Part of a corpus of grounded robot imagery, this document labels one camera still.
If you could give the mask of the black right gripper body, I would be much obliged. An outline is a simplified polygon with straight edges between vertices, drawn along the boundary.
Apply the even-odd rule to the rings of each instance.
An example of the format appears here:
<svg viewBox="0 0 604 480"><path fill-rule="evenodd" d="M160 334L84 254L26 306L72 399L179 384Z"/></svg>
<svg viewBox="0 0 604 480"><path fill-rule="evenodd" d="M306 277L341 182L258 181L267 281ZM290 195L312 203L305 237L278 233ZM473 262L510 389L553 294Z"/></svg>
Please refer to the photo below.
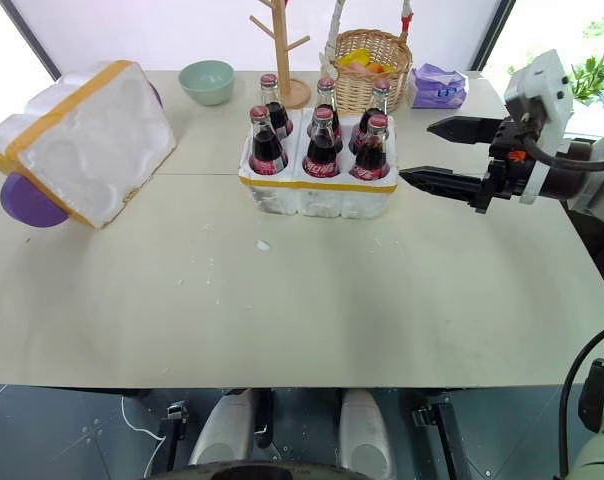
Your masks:
<svg viewBox="0 0 604 480"><path fill-rule="evenodd" d="M519 126L511 117L498 126L489 146L490 162L474 198L476 213L486 213L494 198L521 196L533 169Z"/></svg>

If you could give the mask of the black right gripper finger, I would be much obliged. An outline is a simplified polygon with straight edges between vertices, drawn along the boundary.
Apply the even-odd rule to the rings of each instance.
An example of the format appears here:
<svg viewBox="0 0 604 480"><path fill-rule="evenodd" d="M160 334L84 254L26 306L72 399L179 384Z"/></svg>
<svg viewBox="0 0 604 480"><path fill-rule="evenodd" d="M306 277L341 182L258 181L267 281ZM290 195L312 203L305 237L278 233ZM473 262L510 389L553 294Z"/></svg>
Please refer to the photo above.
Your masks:
<svg viewBox="0 0 604 480"><path fill-rule="evenodd" d="M409 185L431 195L462 201L471 207L488 206L479 178L439 167L401 169L399 176Z"/></svg>
<svg viewBox="0 0 604 480"><path fill-rule="evenodd" d="M432 123L427 131L453 143L491 144L501 123L501 119L452 116Z"/></svg>

